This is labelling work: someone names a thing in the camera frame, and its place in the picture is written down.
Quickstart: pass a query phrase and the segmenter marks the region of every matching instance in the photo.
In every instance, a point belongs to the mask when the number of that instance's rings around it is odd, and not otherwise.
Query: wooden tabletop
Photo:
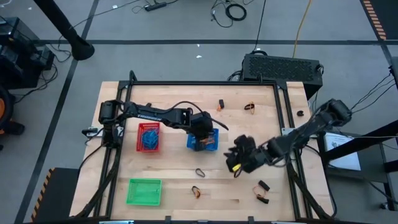
[[[117,82],[103,82],[98,97],[93,126],[100,127],[98,113],[100,104],[116,97]],[[288,91],[296,126],[305,123],[310,117],[307,99],[302,83],[288,83]],[[284,121],[287,116],[280,92]],[[218,112],[218,100],[223,99],[225,108]],[[131,101],[145,105],[152,103],[156,108],[170,108],[179,101],[196,103],[214,119],[229,127],[229,131],[214,124],[220,131],[218,150],[215,152],[194,152],[186,148],[187,135],[182,130],[160,127],[160,152],[136,152],[137,128],[139,123],[147,123],[138,118],[127,121],[123,149],[119,166],[118,181],[114,195],[112,219],[164,220],[170,215],[172,220],[247,220],[254,216],[256,221],[294,220],[292,200],[285,168],[262,166],[254,172],[242,172],[237,179],[228,171],[224,152],[234,146],[239,135],[253,136],[256,144],[280,135],[274,91],[271,86],[142,86],[132,88]],[[254,115],[243,110],[244,105],[253,101]],[[304,111],[304,116],[296,112]],[[85,157],[100,145],[97,138],[88,143]],[[309,145],[317,148],[315,142]],[[98,151],[83,166],[77,183],[70,215],[77,214],[98,188],[105,149]],[[313,152],[303,150],[303,168],[309,191],[324,210],[332,214],[328,187],[320,158]],[[206,174],[199,177],[195,169]],[[126,205],[128,182],[131,178],[162,179],[162,200],[158,207]],[[252,188],[263,180],[271,188],[266,198],[269,204],[258,201]],[[196,199],[191,188],[195,185],[202,195]],[[103,195],[101,214],[104,214],[108,191]],[[305,216],[302,197],[298,190],[301,216]]]

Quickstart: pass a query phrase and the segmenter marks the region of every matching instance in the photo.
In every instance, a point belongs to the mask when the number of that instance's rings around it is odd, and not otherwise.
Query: metal bracket
[[[295,128],[281,128],[280,130],[282,131],[282,135],[285,136],[291,133],[293,130],[295,130]],[[318,136],[316,134],[313,134],[310,136],[310,138],[316,139],[318,138]]]
[[[86,134],[86,137],[88,137],[88,138],[92,138],[92,137],[102,137],[102,130],[101,130],[101,128],[96,128],[96,127],[89,127],[88,128],[88,130],[95,130],[95,131],[93,131],[93,132],[89,132],[89,133],[87,133]],[[123,127],[117,127],[117,129],[118,129],[118,136],[123,136],[123,133],[121,133],[122,131],[123,131]]]

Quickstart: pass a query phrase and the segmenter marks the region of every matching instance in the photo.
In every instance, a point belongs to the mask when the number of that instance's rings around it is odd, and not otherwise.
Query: gray floor
[[[122,5],[128,0],[100,0],[96,13]],[[229,29],[211,21],[213,0],[181,0],[157,11],[133,14],[131,4],[93,19],[89,40],[182,40],[250,39],[257,35],[262,0],[245,6],[247,18]],[[86,19],[93,0],[57,1],[72,24]],[[294,40],[306,0],[267,0],[260,39]],[[55,40],[59,32],[31,0],[14,0],[0,7],[0,15],[20,17],[41,39]],[[216,15],[229,21],[223,10]],[[85,23],[76,30],[81,34]],[[300,40],[376,40],[359,0],[313,0]],[[291,57],[293,45],[259,45],[269,55]],[[44,162],[25,220],[28,221],[48,169],[77,168],[83,157],[85,138],[80,134],[93,119],[101,82],[127,79],[133,69],[139,80],[226,80],[253,45],[174,44],[174,45],[95,45],[92,58],[78,62],[67,99]],[[398,46],[389,46],[398,56]],[[299,45],[298,58],[316,59],[325,66],[324,86],[318,104],[342,99],[353,105],[388,74],[388,62],[377,45]],[[0,216],[12,223],[32,175],[44,137],[52,119],[72,60],[57,63],[58,78],[44,91],[28,96],[16,105],[14,117],[26,125],[23,135],[0,136]],[[363,134],[397,119],[397,89],[392,88],[372,107],[355,114],[343,130]],[[397,147],[394,141],[386,144]],[[388,160],[398,159],[398,151],[386,149]],[[391,176],[398,192],[398,175]],[[397,212],[379,210],[382,195],[364,182],[331,177],[331,189],[338,205],[337,217],[347,221],[395,223]]]

